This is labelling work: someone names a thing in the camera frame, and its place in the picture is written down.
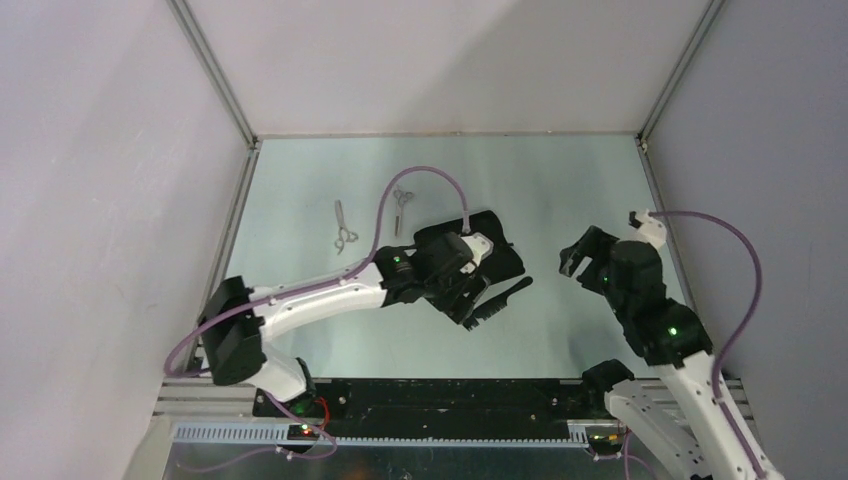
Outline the black handled comb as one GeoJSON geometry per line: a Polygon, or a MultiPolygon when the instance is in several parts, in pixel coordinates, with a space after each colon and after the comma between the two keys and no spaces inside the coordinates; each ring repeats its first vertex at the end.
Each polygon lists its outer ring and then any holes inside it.
{"type": "Polygon", "coordinates": [[[504,310],[508,306],[508,299],[515,293],[531,286],[533,281],[534,279],[531,276],[523,277],[505,291],[476,306],[470,316],[463,321],[462,326],[468,331],[475,329],[482,322],[504,310]]]}

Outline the black zippered tool case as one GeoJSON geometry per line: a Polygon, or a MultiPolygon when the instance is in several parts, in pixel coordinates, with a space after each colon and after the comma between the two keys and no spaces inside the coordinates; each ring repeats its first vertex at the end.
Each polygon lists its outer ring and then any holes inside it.
{"type": "Polygon", "coordinates": [[[521,277],[526,273],[523,260],[506,239],[502,222],[492,210],[483,210],[468,217],[470,234],[462,232],[463,219],[457,218],[428,225],[413,233],[413,243],[423,246],[440,234],[455,233],[460,237],[470,236],[470,248],[474,253],[474,273],[485,276],[491,285],[521,277]]]}

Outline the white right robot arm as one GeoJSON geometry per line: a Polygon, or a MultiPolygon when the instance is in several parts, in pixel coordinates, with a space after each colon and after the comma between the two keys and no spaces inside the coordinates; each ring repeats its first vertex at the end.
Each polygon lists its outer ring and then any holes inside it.
{"type": "Polygon", "coordinates": [[[560,253],[561,274],[602,296],[627,344],[655,372],[688,425],[656,406],[622,363],[610,360],[585,371],[585,411],[612,415],[677,479],[780,479],[714,371],[713,344],[696,313],[670,298],[659,250],[665,227],[636,224],[630,239],[591,226],[560,253]]]}

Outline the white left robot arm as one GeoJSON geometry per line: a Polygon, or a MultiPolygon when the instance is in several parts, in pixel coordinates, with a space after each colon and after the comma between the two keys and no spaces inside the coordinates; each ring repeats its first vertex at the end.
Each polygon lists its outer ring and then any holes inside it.
{"type": "Polygon", "coordinates": [[[277,400],[292,416],[316,403],[304,360],[276,349],[292,330],[347,312],[443,299],[471,279],[495,249],[481,233],[446,232],[421,247],[384,246],[366,262],[320,281],[284,287],[248,287],[224,280],[199,318],[208,373],[216,386],[247,383],[277,400]]]}

